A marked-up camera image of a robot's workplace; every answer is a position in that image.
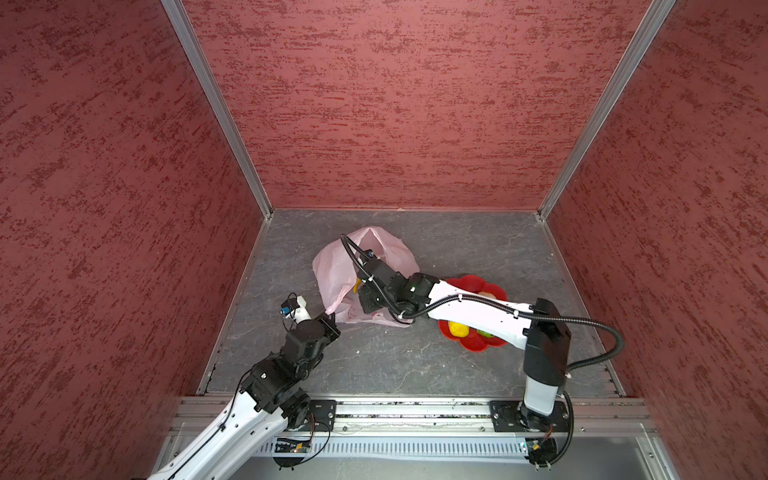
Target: red bowl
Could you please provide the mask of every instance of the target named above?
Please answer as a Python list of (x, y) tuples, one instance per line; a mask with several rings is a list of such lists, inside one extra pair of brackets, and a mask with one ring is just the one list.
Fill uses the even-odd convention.
[[(502, 288), (494, 283), (487, 283), (485, 280), (477, 275), (464, 275), (462, 278), (449, 278), (446, 282), (451, 285), (467, 290), (472, 293), (487, 292), (493, 294), (498, 300), (507, 301), (507, 293)], [(443, 336), (454, 342), (459, 342), (465, 349), (470, 352), (482, 352), (490, 346), (503, 346), (506, 342), (497, 336), (487, 337), (480, 335), (476, 329), (470, 327), (469, 335), (465, 337), (453, 336), (451, 330), (448, 327), (448, 322), (445, 320), (438, 320), (438, 328)]]

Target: yellow object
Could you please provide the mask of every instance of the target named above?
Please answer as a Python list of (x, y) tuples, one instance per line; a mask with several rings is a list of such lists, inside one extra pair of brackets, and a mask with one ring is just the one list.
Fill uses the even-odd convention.
[(451, 331), (451, 335), (458, 338), (464, 338), (469, 335), (469, 327), (461, 323), (448, 322), (448, 329)]

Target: red back wall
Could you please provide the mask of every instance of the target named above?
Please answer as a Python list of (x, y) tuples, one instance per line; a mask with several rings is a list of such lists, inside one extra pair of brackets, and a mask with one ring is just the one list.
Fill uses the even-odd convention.
[(678, 0), (549, 220), (683, 478), (768, 478), (767, 27)]
[(276, 207), (535, 210), (648, 0), (188, 0)]
[(260, 213), (160, 2), (12, 2), (0, 45), (0, 478), (146, 476)]

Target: plastic bag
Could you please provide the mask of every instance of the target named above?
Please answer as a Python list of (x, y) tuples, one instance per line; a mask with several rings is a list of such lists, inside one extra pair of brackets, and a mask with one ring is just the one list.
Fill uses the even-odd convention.
[[(411, 250), (398, 237), (381, 227), (364, 227), (350, 233), (348, 237), (363, 250), (373, 250), (378, 258), (406, 278), (419, 271)], [(327, 245), (317, 254), (312, 261), (312, 270), (317, 278), (326, 313), (335, 312), (337, 322), (407, 326), (392, 319), (387, 309), (377, 310), (373, 314), (362, 311), (357, 294), (352, 292), (357, 282), (355, 267), (341, 240)]]

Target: black mounting plate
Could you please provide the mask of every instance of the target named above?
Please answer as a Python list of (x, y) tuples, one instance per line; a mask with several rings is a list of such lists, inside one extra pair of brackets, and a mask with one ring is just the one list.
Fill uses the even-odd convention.
[[(492, 400), (488, 403), (491, 407), (491, 421), (494, 432), (530, 432), (516, 421), (518, 405), (521, 400)], [(567, 410), (563, 402), (555, 402), (552, 414), (553, 432), (567, 432), (569, 421)]]
[[(317, 422), (323, 422), (328, 428), (333, 430), (333, 423), (336, 421), (336, 400), (312, 400), (310, 399), (310, 410), (307, 412), (307, 422), (301, 425), (297, 432), (308, 432), (310, 430), (309, 417), (315, 415)], [(325, 432), (323, 425), (319, 426), (317, 432)]]

